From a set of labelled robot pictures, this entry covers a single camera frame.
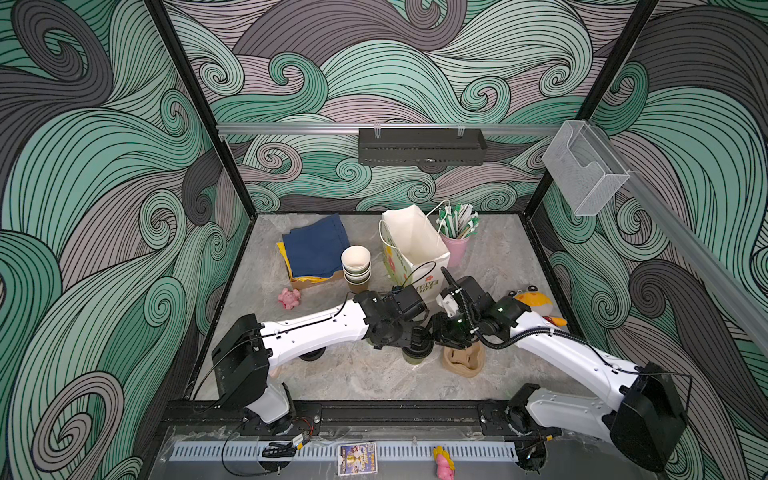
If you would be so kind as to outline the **white green paper takeout bag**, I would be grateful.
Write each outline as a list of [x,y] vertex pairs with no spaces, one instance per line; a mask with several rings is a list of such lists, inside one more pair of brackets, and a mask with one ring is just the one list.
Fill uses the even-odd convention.
[[442,289],[451,254],[428,216],[416,205],[381,214],[379,237],[390,279],[413,286],[425,301]]

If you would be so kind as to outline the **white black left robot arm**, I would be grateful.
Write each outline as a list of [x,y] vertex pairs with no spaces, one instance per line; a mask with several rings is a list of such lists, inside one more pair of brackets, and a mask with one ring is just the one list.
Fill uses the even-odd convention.
[[412,286],[379,293],[350,292],[342,303],[290,320],[260,322],[239,318],[212,353],[219,398],[225,410],[242,409],[267,425],[294,415],[288,388],[271,379],[278,367],[300,357],[312,359],[327,347],[368,340],[376,349],[399,348],[416,360],[429,356],[433,339],[421,325],[428,308]]

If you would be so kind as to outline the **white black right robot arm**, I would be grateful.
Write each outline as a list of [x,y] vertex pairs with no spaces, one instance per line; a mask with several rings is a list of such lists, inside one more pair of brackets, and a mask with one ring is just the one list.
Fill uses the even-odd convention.
[[510,414],[526,433],[561,429],[603,440],[637,466],[660,473],[688,426],[688,400],[670,372],[654,362],[637,365],[610,355],[564,330],[514,295],[494,299],[471,276],[445,277],[437,298],[436,342],[458,348],[479,342],[491,350],[518,347],[558,368],[590,396],[525,385]]

